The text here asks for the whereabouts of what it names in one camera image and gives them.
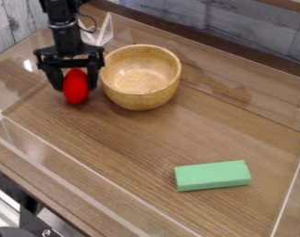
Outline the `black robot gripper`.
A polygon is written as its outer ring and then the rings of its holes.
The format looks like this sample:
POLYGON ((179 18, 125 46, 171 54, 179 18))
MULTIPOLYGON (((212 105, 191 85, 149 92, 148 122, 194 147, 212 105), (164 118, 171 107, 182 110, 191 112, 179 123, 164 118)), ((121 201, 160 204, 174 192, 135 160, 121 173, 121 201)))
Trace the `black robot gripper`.
POLYGON ((76 21, 64 25, 51 24, 49 30, 53 45, 33 50, 37 68, 44 71, 53 89, 59 92, 63 86, 60 69, 87 68, 88 90, 93 90, 99 69, 104 66, 104 48, 83 42, 76 21))

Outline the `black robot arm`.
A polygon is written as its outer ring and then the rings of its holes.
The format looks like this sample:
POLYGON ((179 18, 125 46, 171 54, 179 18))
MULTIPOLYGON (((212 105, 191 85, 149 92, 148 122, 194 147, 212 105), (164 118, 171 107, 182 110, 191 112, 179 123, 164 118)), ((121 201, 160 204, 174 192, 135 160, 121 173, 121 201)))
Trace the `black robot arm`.
POLYGON ((52 88, 61 91, 63 69, 85 68, 88 90, 96 87, 99 70, 104 66, 104 48, 87 44, 81 40, 79 26, 79 8, 89 0, 39 0, 41 11, 48 17, 48 28, 52 32, 53 44, 35 49, 37 69, 44 72, 52 88))

